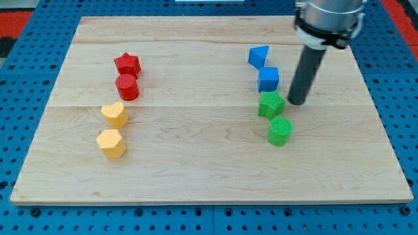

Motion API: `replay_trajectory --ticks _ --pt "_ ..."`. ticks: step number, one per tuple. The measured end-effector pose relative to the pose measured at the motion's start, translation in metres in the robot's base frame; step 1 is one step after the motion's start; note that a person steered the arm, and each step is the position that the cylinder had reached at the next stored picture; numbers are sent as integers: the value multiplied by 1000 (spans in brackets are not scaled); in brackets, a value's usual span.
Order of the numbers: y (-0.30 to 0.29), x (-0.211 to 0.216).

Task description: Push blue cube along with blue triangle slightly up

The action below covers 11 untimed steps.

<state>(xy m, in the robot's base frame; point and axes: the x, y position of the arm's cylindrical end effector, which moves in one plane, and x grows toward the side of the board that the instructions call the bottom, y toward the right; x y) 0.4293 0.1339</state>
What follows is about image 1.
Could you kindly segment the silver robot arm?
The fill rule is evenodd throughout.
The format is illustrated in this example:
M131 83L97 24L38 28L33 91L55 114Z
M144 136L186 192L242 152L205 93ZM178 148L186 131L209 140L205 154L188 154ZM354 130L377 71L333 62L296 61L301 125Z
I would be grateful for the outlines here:
M343 50L359 34L367 0L296 0L294 28L304 47L287 96L305 103L328 47Z

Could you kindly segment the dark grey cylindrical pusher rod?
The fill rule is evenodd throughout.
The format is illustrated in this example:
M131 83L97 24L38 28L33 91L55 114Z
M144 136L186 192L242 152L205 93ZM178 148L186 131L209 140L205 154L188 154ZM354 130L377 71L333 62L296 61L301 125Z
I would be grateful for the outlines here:
M305 103L325 52L326 50L303 47L287 96L291 104L300 106Z

